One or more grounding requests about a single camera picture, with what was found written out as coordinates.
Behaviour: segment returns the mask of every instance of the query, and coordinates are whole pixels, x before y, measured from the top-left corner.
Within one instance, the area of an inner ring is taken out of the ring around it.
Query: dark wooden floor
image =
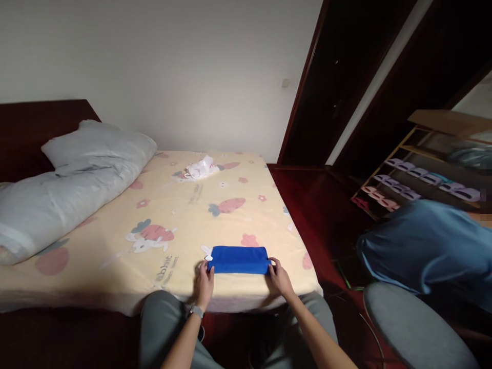
[[[304,240],[325,297],[333,311],[340,345],[359,368],[381,368],[381,355],[359,315],[361,292],[329,297],[346,289],[336,264],[352,286],[368,282],[354,257],[358,234],[372,225],[349,202],[350,195],[326,171],[272,170],[272,175]],[[225,368],[247,364],[251,342],[272,316],[207,314],[204,345]],[[8,368],[135,368],[139,318],[82,309],[28,309],[0,315],[0,357]],[[379,337],[388,368],[404,367]]]

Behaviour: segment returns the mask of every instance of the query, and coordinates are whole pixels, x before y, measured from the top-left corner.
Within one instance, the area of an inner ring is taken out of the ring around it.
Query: gray chair
[[[364,290],[365,309],[388,345],[415,369],[479,369],[458,334],[423,301],[392,284]]]

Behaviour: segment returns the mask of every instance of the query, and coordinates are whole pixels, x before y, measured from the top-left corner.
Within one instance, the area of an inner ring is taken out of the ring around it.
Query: blue cloth
[[[209,270],[215,267],[215,273],[268,274],[268,265],[272,263],[263,247],[216,246],[212,257]]]
[[[417,200],[357,240],[359,257],[377,279],[417,294],[446,282],[492,313],[492,230],[459,209]]]

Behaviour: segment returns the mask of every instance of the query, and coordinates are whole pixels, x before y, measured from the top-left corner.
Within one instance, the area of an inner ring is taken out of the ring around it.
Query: wristwatch
[[[205,313],[203,312],[202,309],[200,309],[198,306],[196,305],[193,305],[190,309],[190,315],[191,313],[195,313],[196,315],[198,315],[200,317],[200,319],[203,319],[203,316],[205,315]]]

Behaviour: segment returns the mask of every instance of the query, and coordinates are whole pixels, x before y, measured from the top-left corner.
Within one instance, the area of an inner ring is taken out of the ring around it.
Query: dark red headboard
[[[100,121],[87,100],[0,104],[0,182],[53,171],[41,146],[75,131],[84,119]]]

